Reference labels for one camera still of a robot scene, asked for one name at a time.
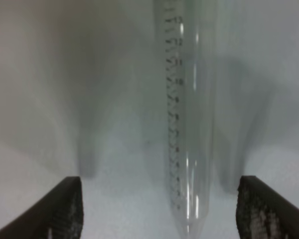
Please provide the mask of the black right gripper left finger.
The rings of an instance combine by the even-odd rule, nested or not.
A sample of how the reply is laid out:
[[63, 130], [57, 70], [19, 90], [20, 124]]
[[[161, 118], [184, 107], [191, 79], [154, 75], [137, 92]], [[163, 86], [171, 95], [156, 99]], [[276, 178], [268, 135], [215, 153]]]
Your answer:
[[82, 182], [66, 177], [0, 229], [0, 239], [79, 239], [84, 225]]

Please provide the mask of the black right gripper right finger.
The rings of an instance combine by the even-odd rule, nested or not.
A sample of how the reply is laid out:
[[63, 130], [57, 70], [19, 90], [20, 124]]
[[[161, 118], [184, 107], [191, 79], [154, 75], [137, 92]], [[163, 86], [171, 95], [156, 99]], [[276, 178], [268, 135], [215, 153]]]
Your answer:
[[299, 239], [299, 208], [256, 176], [242, 176], [236, 225], [241, 239]]

